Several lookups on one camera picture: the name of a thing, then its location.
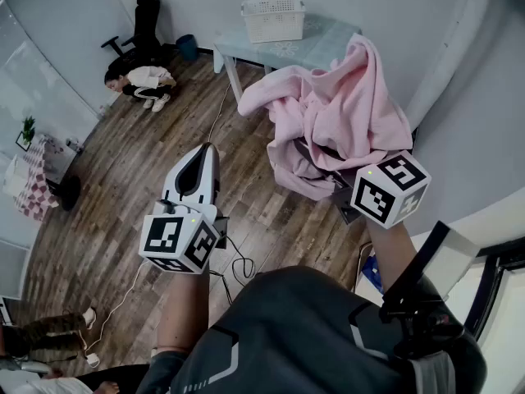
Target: white laundry basket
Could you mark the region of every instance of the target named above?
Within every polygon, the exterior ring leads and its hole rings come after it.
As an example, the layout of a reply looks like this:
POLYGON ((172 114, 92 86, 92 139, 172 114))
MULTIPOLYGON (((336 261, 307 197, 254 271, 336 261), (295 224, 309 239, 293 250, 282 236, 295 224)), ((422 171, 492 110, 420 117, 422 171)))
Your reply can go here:
POLYGON ((302 39, 305 12, 301 0, 246 0, 241 7, 254 44, 302 39))

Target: white sneaker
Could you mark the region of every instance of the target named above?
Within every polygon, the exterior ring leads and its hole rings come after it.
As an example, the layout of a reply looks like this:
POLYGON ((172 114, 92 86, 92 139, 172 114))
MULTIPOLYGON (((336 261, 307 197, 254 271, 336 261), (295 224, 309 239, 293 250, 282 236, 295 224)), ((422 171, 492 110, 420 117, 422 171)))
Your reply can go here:
POLYGON ((153 106, 153 99, 146 99, 146 102, 142 106, 144 109, 150 109, 153 106))
POLYGON ((164 105, 166 105, 166 102, 171 99, 171 96, 168 94, 164 94, 162 98, 157 99, 155 103, 153 104, 152 111, 153 112, 159 112, 161 109, 164 108, 164 105))
POLYGON ((95 321, 97 321, 97 311, 89 307, 88 310, 82 314, 82 316, 84 317, 85 326, 88 328, 88 330, 91 330, 91 328, 93 328, 93 324, 95 324, 95 321))

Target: pink towel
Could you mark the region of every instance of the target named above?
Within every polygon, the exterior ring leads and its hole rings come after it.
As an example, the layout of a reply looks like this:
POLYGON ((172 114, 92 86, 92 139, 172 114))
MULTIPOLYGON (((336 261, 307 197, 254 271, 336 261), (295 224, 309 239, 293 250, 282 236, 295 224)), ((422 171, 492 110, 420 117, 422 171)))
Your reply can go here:
POLYGON ((240 115, 260 107, 268 108, 276 124, 275 139, 267 146, 276 182, 310 199, 331 195, 335 184, 299 153, 294 139, 304 137, 315 164, 327 171, 378 163, 389 150, 412 148, 409 122, 390 99, 379 54, 358 34, 331 71, 288 66, 248 87, 240 115), (319 146, 336 150, 344 161, 319 146))

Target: white shirt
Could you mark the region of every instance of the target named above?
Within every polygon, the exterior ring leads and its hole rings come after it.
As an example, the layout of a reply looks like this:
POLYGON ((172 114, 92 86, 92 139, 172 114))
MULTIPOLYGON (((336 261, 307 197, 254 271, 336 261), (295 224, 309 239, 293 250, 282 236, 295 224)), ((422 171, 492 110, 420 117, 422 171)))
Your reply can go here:
POLYGON ((12 394, 93 394, 76 378, 41 379, 22 385, 12 394))
POLYGON ((164 67, 142 66, 138 67, 128 73, 128 80, 133 86, 140 88, 154 88, 158 87, 159 79, 169 77, 171 74, 164 67))

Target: pink checkered fabric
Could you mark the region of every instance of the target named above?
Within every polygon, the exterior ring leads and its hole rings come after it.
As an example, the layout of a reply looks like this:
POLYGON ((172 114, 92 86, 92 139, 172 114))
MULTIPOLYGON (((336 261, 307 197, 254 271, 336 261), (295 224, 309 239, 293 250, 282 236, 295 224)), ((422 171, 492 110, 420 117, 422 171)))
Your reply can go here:
POLYGON ((58 206, 58 198, 51 194, 43 171, 50 139, 49 136, 40 135, 24 155, 24 160, 30 165, 30 176, 23 191, 15 198, 18 210, 40 222, 48 208, 58 206))

